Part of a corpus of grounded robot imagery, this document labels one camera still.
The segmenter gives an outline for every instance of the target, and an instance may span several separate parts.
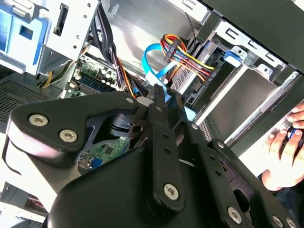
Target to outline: yellow wire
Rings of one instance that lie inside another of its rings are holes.
[[[89,47],[90,47],[90,45],[84,46],[84,47],[82,48],[81,52],[80,52],[80,56],[83,56],[83,55],[89,50]],[[75,62],[76,62],[75,60],[72,61],[72,62],[70,63],[69,68],[70,68]],[[47,88],[47,87],[50,85],[50,83],[51,83],[51,81],[52,81],[53,73],[54,73],[54,71],[51,71],[51,72],[49,73],[48,78],[47,78],[47,81],[46,81],[45,85],[42,86],[42,88],[45,89],[45,88]]]
[[[42,88],[45,89],[45,88],[48,86],[48,84],[49,84],[49,83],[51,82],[51,80],[52,80],[52,77],[53,77],[53,71],[51,71],[51,72],[48,74],[47,81],[46,81],[45,85],[42,86]]]
[[[165,36],[166,40],[170,43],[170,44],[173,44],[173,42],[171,40],[169,40],[167,38],[167,36],[172,36],[172,37],[175,37],[177,39],[180,40],[180,38],[174,34],[167,34]],[[207,69],[210,69],[210,70],[214,70],[214,67],[211,67],[211,66],[207,66],[206,64],[203,64],[202,62],[200,62],[199,60],[197,60],[196,58],[194,58],[193,56],[189,55],[187,52],[185,52],[180,46],[177,46],[177,48],[185,55],[187,56],[188,58],[192,59],[193,61],[197,62],[198,64],[202,65],[203,67],[207,68]]]
[[[206,79],[205,79],[200,73],[198,73],[198,72],[196,72],[195,70],[193,70],[193,69],[187,67],[185,64],[183,64],[183,63],[181,63],[181,62],[179,62],[179,61],[176,61],[176,60],[174,60],[174,59],[171,59],[171,61],[176,62],[176,63],[178,63],[179,65],[181,65],[182,67],[186,68],[187,70],[189,70],[189,71],[195,73],[197,76],[200,77],[200,79],[201,79],[203,82],[206,81]]]

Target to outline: capacitor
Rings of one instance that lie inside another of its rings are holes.
[[[106,72],[107,72],[107,70],[108,70],[108,69],[105,67],[105,68],[102,69],[101,73],[102,73],[103,75],[105,75]]]
[[[106,85],[109,86],[112,82],[113,82],[113,79],[112,78],[108,78],[106,80]]]
[[[106,78],[110,78],[110,77],[111,77],[111,73],[112,73],[111,71],[108,71],[108,72],[106,73],[105,77],[106,77]]]
[[[100,81],[100,82],[101,82],[102,79],[103,79],[103,76],[102,76],[102,75],[96,75],[96,80],[97,80],[97,81]]]
[[[112,83],[111,83],[111,87],[115,88],[116,87],[116,80],[113,79]]]

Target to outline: red wire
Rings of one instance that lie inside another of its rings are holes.
[[[183,58],[182,56],[180,56],[179,54],[176,54],[178,57],[180,57],[181,60],[183,60],[186,64],[189,64],[190,66],[192,66],[193,68],[197,69],[198,71],[202,72],[203,74],[210,76],[210,73],[204,69],[199,68],[197,65],[193,64],[192,62],[190,62],[189,60]]]
[[[172,37],[172,36],[167,36],[167,38],[170,38],[172,41],[176,40],[176,37]],[[187,48],[186,48],[184,42],[181,41],[180,44],[181,44],[181,46],[182,46],[182,49],[183,49],[185,52],[187,52]]]
[[[169,45],[166,42],[164,42],[163,39],[161,39],[160,43],[162,46],[165,46],[167,49],[170,49]],[[174,52],[174,54],[177,55],[180,58],[180,60],[183,60],[185,62],[185,64],[188,64],[188,65],[192,66],[193,68],[195,68],[196,70],[200,71],[201,73],[203,73],[207,76],[210,76],[210,73],[208,71],[199,68],[197,65],[192,63],[190,60],[184,58],[183,56],[177,54],[176,52]]]

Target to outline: orange wire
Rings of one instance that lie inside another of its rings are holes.
[[[178,71],[179,68],[180,68],[180,66],[176,66],[176,68],[172,72],[171,76],[169,77],[168,82],[172,80],[172,78],[174,77],[174,75],[176,74],[176,72]]]
[[[123,78],[124,78],[124,81],[125,81],[125,84],[126,84],[128,90],[129,90],[129,93],[131,94],[132,97],[136,98],[135,95],[134,95],[134,93],[133,93],[133,90],[132,90],[130,81],[129,81],[129,79],[128,79],[128,77],[127,77],[127,74],[126,74],[126,72],[125,72],[125,69],[124,69],[124,67],[123,67],[123,65],[122,65],[122,63],[121,63],[121,61],[120,61],[119,59],[118,59],[118,65],[119,65],[120,68],[122,69]]]
[[[206,81],[206,79],[204,78],[203,75],[201,75],[200,73],[196,72],[195,70],[193,70],[193,69],[187,67],[185,64],[183,64],[183,63],[181,63],[181,62],[179,62],[179,61],[176,61],[176,60],[174,60],[174,59],[171,59],[171,61],[176,62],[176,63],[178,63],[179,65],[181,65],[181,66],[183,66],[184,68],[186,68],[187,70],[189,70],[189,71],[195,73],[197,76],[200,77],[200,79],[201,79],[203,82]]]

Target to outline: ventilation grille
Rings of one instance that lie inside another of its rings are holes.
[[[46,101],[43,96],[13,81],[0,84],[0,121],[7,123],[10,112],[17,106],[37,101]]]
[[[172,89],[179,91],[181,86],[184,84],[185,79],[189,75],[190,71],[187,69],[182,70],[180,75],[176,74],[176,80],[175,83],[172,85]]]
[[[207,127],[206,122],[203,121],[203,122],[200,124],[199,128],[203,131],[203,134],[204,134],[206,140],[207,140],[208,142],[210,142],[210,141],[212,140],[212,138],[211,138],[211,135],[210,135],[210,132],[209,132],[209,129],[208,129],[208,127]]]

